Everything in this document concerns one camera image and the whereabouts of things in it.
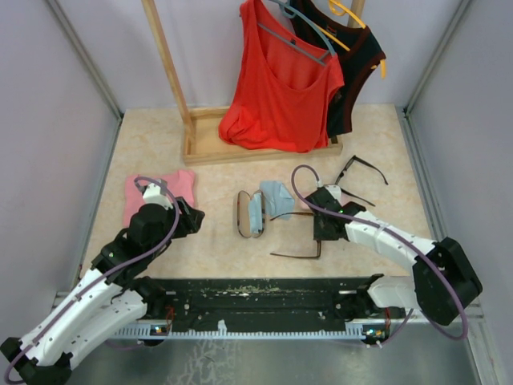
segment wooden pole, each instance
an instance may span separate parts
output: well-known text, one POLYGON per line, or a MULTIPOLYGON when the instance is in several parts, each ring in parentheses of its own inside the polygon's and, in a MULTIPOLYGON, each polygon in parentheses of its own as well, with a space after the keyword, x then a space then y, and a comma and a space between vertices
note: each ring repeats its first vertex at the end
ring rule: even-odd
MULTIPOLYGON (((351 3, 351 12, 356 14, 359 19, 362 19, 363 7, 366 4, 366 0, 353 0, 351 3)), ((349 17, 347 26, 350 28, 358 28, 360 25, 353 18, 349 17)))
POLYGON ((186 134, 185 137, 188 138, 186 142, 190 140, 190 144, 193 146, 196 141, 196 128, 192 123, 191 114, 189 114, 187 103, 185 102, 184 98, 184 93, 182 92, 182 87, 180 86, 178 75, 176 74, 175 65, 173 64, 171 52, 169 51, 168 41, 166 40, 164 29, 162 28, 162 23, 160 22, 159 12, 156 8, 154 0, 142 1, 144 12, 146 12, 147 22, 150 24, 153 38, 155 39, 155 43, 159 49, 160 58, 162 59, 162 64, 164 65, 164 70, 166 71, 166 76, 169 80, 169 85, 171 86, 171 90, 175 96, 176 104, 178 105, 178 110, 180 111, 180 115, 182 116, 182 120, 184 122, 186 134))

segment clothes hanger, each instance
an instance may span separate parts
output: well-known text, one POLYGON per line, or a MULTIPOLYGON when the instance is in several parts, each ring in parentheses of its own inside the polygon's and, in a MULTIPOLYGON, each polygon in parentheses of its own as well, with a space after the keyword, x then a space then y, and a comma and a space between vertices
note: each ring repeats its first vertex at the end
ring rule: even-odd
POLYGON ((299 10, 296 10, 295 8, 291 7, 289 4, 285 4, 283 2, 280 2, 279 0, 269 0, 269 1, 270 2, 275 2, 276 4, 278 4, 280 6, 281 13, 287 15, 288 18, 294 18, 296 16, 299 16, 300 18, 305 20, 305 22, 309 26, 311 26, 319 34, 319 36, 321 36, 321 39, 325 43, 325 45, 328 47, 328 50, 320 58, 316 58, 315 56, 311 55, 309 52, 303 50, 301 47, 298 47, 295 43, 292 43, 289 40, 287 40, 286 38, 283 38, 282 36, 280 36, 279 34, 277 34, 274 31, 270 30, 268 27, 264 26, 262 23, 259 22, 258 26, 260 28, 262 28, 263 30, 269 32, 272 36, 280 39, 282 42, 288 44, 289 46, 291 46, 295 50, 300 51, 303 55, 308 56, 309 58, 311 58, 312 60, 316 61, 317 63, 320 63, 322 66, 326 65, 324 63, 324 58, 326 57, 327 54, 331 54, 332 56, 336 56, 337 55, 337 53, 333 49, 333 46, 331 45, 329 40, 322 34, 322 32, 316 27, 316 25, 309 18, 304 16, 299 10), (287 13, 285 11, 285 9, 289 10, 293 14, 291 15, 291 14, 287 13))
MULTIPOLYGON (((343 16, 348 14, 355 22, 357 22, 361 28, 366 28, 365 23, 351 11, 347 6, 339 2, 338 0, 328 0, 329 10, 336 16, 343 16)), ((382 66, 382 79, 386 77, 386 61, 384 59, 380 60, 379 64, 382 66)))
MULTIPOLYGON (((281 14, 283 14, 286 18, 295 18, 296 15, 295 14, 288 14, 287 12, 285 12, 285 8, 283 6, 288 6, 288 7, 291 7, 293 8, 291 5, 290 5, 290 0, 287 0, 287 2, 284 4, 284 3, 281 3, 280 4, 280 10, 281 10, 281 14)), ((332 34, 330 34, 327 30, 323 29, 323 28, 320 28, 315 22, 311 22, 316 28, 319 29, 320 32, 322 32, 323 34, 325 34, 326 36, 328 36, 330 39, 332 39, 336 44, 338 44, 340 47, 344 48, 346 51, 349 52, 349 47, 346 46, 343 42, 341 42, 340 40, 338 40, 336 37, 334 37, 332 34)))

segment black tank top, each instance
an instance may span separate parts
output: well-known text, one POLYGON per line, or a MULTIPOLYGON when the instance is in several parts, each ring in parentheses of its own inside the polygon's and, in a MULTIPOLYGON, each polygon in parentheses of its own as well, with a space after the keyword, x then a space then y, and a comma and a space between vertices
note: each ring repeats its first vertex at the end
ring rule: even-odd
MULTIPOLYGON (((351 132, 353 131, 351 112, 354 103, 366 80, 372 74, 372 67, 379 65, 379 62, 386 58, 385 53, 368 26, 364 29, 338 24, 320 12, 311 0, 292 0, 291 6, 350 49, 348 52, 330 40, 338 54, 345 85, 338 90, 329 103, 326 131, 328 137, 351 132)), ((292 18, 291 22, 299 39, 317 47, 325 46, 319 35, 301 18, 292 18)))

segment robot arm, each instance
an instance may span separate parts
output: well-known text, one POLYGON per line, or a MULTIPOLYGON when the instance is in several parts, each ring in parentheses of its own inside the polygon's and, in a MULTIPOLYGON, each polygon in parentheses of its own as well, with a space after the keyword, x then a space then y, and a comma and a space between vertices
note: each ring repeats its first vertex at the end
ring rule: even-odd
POLYGON ((31 332, 21 338, 8 338, 0 346, 28 385, 64 384, 83 359, 117 330, 162 307, 165 290, 148 277, 135 277, 164 252, 172 238, 197 233, 204 213, 182 198, 176 199, 175 207, 161 189, 163 182, 158 183, 143 189, 146 204, 131 218, 129 227, 102 248, 92 267, 59 306, 31 332), (136 258, 165 239, 172 230, 176 210, 180 217, 172 237, 146 258, 136 258), (124 267, 104 277, 120 265, 124 267))
POLYGON ((353 220, 314 212, 314 239, 320 241, 344 238, 373 249, 376 253, 400 265, 410 276, 375 276, 367 295, 377 308, 391 306, 419 309, 433 322, 449 325, 458 309, 442 281, 410 247, 391 234, 398 234, 415 249, 426 255, 454 289, 463 308, 483 291, 475 271, 460 244, 446 237, 440 242, 417 237, 378 219, 366 208, 350 202, 341 205, 341 189, 337 185, 318 188, 306 197, 318 207, 335 213, 344 213, 353 220), (367 225, 373 222, 378 227, 367 225))

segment red tank top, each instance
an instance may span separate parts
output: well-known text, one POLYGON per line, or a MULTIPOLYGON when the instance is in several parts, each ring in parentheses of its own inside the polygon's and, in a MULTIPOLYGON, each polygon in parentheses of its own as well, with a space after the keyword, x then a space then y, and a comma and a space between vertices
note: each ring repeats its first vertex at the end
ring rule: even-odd
POLYGON ((289 32, 261 0, 244 2, 240 16, 244 53, 220 138, 248 149, 308 152, 326 147, 328 104, 344 84, 338 57, 328 54, 322 66, 260 28, 258 23, 317 58, 325 53, 289 32))

